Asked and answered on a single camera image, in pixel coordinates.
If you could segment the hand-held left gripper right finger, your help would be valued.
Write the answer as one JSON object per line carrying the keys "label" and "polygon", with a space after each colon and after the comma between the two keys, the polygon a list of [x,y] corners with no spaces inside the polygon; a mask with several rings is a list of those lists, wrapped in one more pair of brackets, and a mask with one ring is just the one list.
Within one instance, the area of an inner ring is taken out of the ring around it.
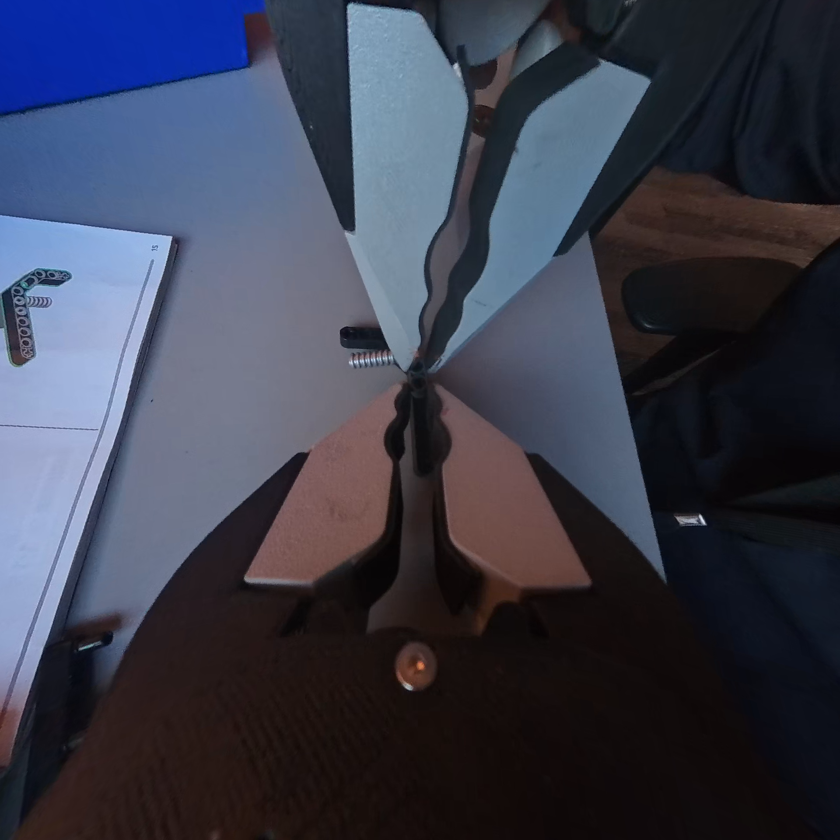
{"label": "hand-held left gripper right finger", "polygon": [[526,452],[435,388],[445,452],[433,507],[435,571],[449,611],[487,625],[498,606],[586,592],[592,578]]}

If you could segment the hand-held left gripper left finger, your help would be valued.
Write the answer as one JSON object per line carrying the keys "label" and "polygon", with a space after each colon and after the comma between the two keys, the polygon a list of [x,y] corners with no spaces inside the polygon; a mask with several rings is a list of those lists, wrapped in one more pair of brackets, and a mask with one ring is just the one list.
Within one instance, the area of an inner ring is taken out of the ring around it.
{"label": "hand-held left gripper left finger", "polygon": [[403,386],[392,385],[303,459],[245,583],[370,607],[396,579]]}

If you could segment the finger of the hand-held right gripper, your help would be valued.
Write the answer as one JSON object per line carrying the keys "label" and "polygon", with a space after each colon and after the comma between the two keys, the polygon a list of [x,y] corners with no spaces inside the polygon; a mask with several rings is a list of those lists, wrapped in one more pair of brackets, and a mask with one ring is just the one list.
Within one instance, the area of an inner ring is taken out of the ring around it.
{"label": "finger of the hand-held right gripper", "polygon": [[434,247],[452,217],[467,147],[465,82],[423,15],[350,3],[354,231],[346,234],[402,371],[424,344]]}
{"label": "finger of the hand-held right gripper", "polygon": [[649,84],[564,44],[507,85],[469,189],[465,245],[427,342],[429,371],[550,263]]}

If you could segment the black bent lego beam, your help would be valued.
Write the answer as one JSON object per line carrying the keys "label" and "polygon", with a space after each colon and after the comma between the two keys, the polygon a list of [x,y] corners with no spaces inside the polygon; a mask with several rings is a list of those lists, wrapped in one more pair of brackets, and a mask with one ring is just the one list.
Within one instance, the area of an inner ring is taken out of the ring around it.
{"label": "black bent lego beam", "polygon": [[413,468],[417,477],[424,478],[434,470],[434,436],[427,373],[422,364],[413,365],[407,383],[412,408]]}

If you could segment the black office chair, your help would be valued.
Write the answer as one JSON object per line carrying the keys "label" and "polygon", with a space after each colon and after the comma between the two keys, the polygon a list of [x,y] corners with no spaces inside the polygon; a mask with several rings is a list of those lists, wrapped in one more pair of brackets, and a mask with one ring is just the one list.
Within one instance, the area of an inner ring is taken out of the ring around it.
{"label": "black office chair", "polygon": [[622,285],[628,320],[668,342],[623,376],[625,394],[680,375],[748,333],[801,273],[757,257],[683,259],[631,272]]}

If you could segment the blue box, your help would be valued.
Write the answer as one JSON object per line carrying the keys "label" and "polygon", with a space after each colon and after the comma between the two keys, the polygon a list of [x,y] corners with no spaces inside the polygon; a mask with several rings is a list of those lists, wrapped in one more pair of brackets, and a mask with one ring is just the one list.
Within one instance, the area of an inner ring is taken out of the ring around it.
{"label": "blue box", "polygon": [[2,1],[1,113],[238,70],[257,1]]}

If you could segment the person's dark pants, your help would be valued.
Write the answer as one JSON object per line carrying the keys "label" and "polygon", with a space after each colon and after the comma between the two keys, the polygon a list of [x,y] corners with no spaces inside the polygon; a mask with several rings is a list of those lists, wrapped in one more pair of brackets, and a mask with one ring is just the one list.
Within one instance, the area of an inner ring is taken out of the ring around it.
{"label": "person's dark pants", "polygon": [[838,838],[838,241],[628,408],[668,582],[786,800]]}

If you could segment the white instruction booklet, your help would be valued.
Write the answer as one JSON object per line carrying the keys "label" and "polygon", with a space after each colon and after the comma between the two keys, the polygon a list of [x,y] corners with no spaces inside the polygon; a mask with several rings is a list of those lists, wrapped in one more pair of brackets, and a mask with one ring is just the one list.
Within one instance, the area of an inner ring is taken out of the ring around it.
{"label": "white instruction booklet", "polygon": [[2,216],[1,761],[89,540],[172,236]]}

